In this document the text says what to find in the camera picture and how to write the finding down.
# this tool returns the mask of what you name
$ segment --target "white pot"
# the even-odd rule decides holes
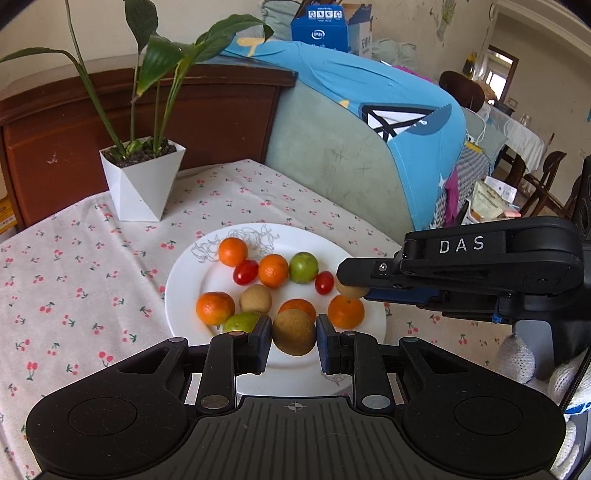
[[[186,150],[171,143],[177,147],[176,152],[125,168],[107,160],[105,150],[99,152],[119,220],[160,221]]]

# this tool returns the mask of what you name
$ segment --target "tablecloth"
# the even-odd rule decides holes
[[[539,168],[545,145],[538,135],[488,103],[482,106],[478,115],[483,118],[488,116],[487,123],[494,125],[507,136],[507,146],[521,156],[526,173],[535,172]]]
[[[165,284],[178,255],[225,225],[284,223],[356,256],[393,240],[276,171],[243,160],[176,181],[160,223],[120,222],[101,193],[0,244],[0,479],[39,473],[26,441],[42,396],[171,336]],[[386,341],[416,335],[488,366],[505,326],[386,305]]]

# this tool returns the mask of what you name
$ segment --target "blue blanket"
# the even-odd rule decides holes
[[[453,97],[402,70],[301,42],[237,38],[226,54],[293,70],[364,121],[392,153],[415,229],[428,228],[465,138],[465,118]]]

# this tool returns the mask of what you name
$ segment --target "wooden headboard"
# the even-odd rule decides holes
[[[115,130],[129,140],[133,70],[91,74]],[[296,74],[250,59],[194,65],[178,95],[167,136],[185,146],[181,169],[251,158],[264,162],[282,87]],[[163,81],[166,99],[170,79]],[[152,134],[155,91],[138,102],[136,136]],[[19,228],[107,189],[98,151],[112,145],[77,76],[0,101],[0,165]]]

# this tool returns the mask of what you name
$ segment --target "screw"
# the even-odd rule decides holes
[[[209,410],[218,410],[228,405],[230,401],[223,395],[208,395],[201,399],[201,406]]]

